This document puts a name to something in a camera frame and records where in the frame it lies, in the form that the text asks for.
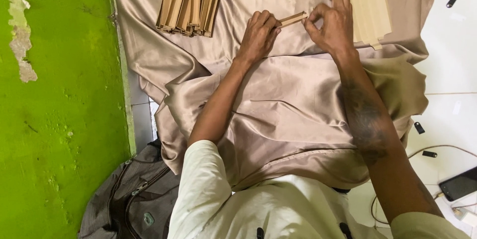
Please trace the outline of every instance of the shirt sleeve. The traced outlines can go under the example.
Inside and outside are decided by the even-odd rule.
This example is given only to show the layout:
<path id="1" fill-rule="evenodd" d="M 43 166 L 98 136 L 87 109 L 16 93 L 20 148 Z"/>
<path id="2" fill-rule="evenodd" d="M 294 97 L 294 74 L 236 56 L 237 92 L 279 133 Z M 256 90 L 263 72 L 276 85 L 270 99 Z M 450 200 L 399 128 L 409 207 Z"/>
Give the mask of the shirt sleeve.
<path id="1" fill-rule="evenodd" d="M 208 140 L 192 144 L 184 156 L 179 194 L 167 238 L 197 236 L 231 194 L 217 146 Z"/>
<path id="2" fill-rule="evenodd" d="M 394 239 L 469 239 L 445 218 L 421 212 L 397 216 L 391 223 L 391 233 Z"/>

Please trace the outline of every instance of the white tile floor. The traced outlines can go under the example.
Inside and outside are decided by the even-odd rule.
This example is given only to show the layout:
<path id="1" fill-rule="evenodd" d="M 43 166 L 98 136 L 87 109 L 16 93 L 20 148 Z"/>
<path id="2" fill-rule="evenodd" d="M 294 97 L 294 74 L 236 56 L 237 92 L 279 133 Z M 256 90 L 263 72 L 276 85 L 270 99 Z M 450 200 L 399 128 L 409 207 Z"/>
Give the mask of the white tile floor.
<path id="1" fill-rule="evenodd" d="M 450 144 L 477 153 L 477 0 L 457 0 L 452 8 L 449 0 L 435 0 L 422 31 L 422 38 L 429 50 L 429 58 L 416 68 L 427 75 L 426 96 L 429 107 L 423 115 L 413 119 L 421 123 L 425 133 L 419 135 L 413 128 L 407 147 L 412 153 L 426 146 Z M 132 105 L 136 146 L 142 149 L 156 138 L 154 113 L 158 105 L 139 89 L 137 75 L 130 72 Z M 477 166 L 477 160 L 450 147 L 433 149 L 437 158 L 417 155 L 411 164 L 431 194 L 440 192 L 438 182 Z M 392 237 L 388 225 L 376 223 L 371 217 L 370 205 L 374 198 L 372 184 L 366 183 L 349 193 L 350 210 L 356 220 Z M 445 217 L 456 227 L 477 239 L 477 228 L 458 221 L 449 205 L 466 205 L 477 202 L 471 194 L 450 203 L 438 198 L 437 203 Z M 376 213 L 386 220 L 381 207 Z"/>

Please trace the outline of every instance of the power cord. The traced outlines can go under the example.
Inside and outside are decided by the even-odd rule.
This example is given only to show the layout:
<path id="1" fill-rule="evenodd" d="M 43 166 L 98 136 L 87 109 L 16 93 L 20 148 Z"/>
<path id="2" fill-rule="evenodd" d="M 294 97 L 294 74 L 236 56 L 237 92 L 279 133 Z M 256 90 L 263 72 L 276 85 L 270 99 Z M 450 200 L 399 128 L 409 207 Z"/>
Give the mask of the power cord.
<path id="1" fill-rule="evenodd" d="M 414 157 L 415 155 L 417 155 L 417 154 L 420 153 L 420 152 L 423 152 L 423 151 L 425 151 L 425 150 L 432 149 L 432 148 L 437 148 L 437 147 L 452 147 L 452 148 L 459 149 L 459 150 L 461 150 L 461 151 L 463 151 L 463 152 L 466 152 L 466 153 L 468 153 L 468 154 L 470 154 L 470 155 L 473 155 L 474 157 L 477 157 L 477 155 L 474 154 L 473 152 L 464 150 L 464 149 L 462 149 L 462 148 L 460 148 L 460 147 L 457 147 L 457 146 L 453 146 L 453 145 L 436 145 L 436 146 L 430 146 L 430 147 L 426 147 L 426 148 L 420 149 L 420 150 L 416 151 L 415 153 L 411 154 L 410 156 L 408 156 L 407 158 L 408 158 L 408 159 L 411 159 L 411 157 Z M 437 198 L 442 197 L 442 196 L 444 196 L 444 193 L 443 193 L 443 192 L 440 192 L 440 193 L 438 193 L 438 194 L 434 197 L 434 200 L 436 200 Z M 379 219 L 374 215 L 374 213 L 373 213 L 374 203 L 376 202 L 376 199 L 377 199 L 377 198 L 378 198 L 378 196 L 374 196 L 373 202 L 371 203 L 371 216 L 372 216 L 372 217 L 374 218 L 374 220 L 376 220 L 377 222 L 382 223 L 382 224 L 388 224 L 388 225 L 389 225 L 388 222 L 379 220 Z M 451 207 L 451 209 L 452 209 L 452 210 L 456 210 L 456 209 L 458 209 L 458 208 L 469 207 L 469 206 L 474 206 L 474 205 L 477 205 L 477 203 L 472 204 L 472 205 L 455 206 L 455 207 Z"/>

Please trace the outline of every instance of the green wall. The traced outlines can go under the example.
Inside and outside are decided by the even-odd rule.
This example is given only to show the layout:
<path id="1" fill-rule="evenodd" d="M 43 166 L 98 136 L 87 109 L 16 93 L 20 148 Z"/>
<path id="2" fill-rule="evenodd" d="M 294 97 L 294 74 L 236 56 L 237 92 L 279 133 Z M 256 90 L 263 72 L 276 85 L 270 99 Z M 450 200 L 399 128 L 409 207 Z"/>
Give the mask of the green wall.
<path id="1" fill-rule="evenodd" d="M 0 0 L 1 237 L 73 239 L 88 199 L 129 156 L 113 5 L 27 1 L 38 80 L 24 83 Z"/>

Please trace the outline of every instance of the wrinkled fabric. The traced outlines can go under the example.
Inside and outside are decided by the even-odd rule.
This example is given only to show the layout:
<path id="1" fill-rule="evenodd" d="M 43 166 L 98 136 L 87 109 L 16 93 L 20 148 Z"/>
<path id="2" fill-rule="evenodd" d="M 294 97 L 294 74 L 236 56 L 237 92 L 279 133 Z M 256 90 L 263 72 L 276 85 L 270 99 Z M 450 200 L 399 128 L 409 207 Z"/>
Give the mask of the wrinkled fabric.
<path id="1" fill-rule="evenodd" d="M 195 120 L 230 67 L 253 12 L 266 9 L 284 18 L 322 1 L 219 0 L 213 37 L 188 38 L 156 30 L 161 0 L 117 0 L 128 66 L 160 104 L 155 117 L 162 156 L 176 174 Z M 432 2 L 388 0 L 393 32 L 380 41 L 384 48 L 355 44 L 404 145 L 410 116 L 427 106 L 425 76 L 412 65 L 428 55 L 420 31 Z M 341 99 L 330 55 L 322 53 L 301 24 L 284 28 L 269 58 L 248 73 L 218 143 L 234 190 L 286 174 L 344 189 L 367 181 Z"/>

